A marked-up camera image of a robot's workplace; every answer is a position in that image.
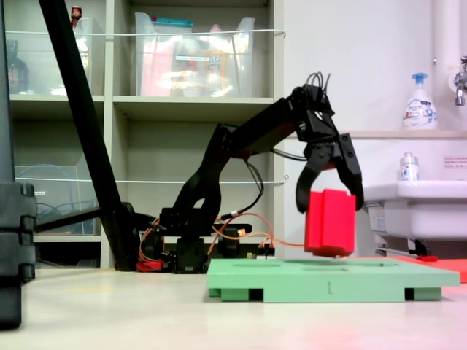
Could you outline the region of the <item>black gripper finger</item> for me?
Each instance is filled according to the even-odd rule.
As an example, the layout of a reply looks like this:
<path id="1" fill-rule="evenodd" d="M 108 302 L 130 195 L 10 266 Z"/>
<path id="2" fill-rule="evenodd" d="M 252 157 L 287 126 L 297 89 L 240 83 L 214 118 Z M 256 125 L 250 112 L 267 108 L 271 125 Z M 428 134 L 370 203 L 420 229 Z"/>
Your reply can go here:
<path id="1" fill-rule="evenodd" d="M 333 163 L 324 163 L 321 160 L 308 160 L 296 184 L 296 206 L 299 212 L 306 213 L 309 209 L 309 194 L 312 185 L 323 172 L 334 169 Z"/>
<path id="2" fill-rule="evenodd" d="M 341 182 L 355 196 L 355 210 L 361 210 L 364 202 L 363 179 L 360 165 L 348 133 L 339 135 L 339 161 L 337 171 Z"/>

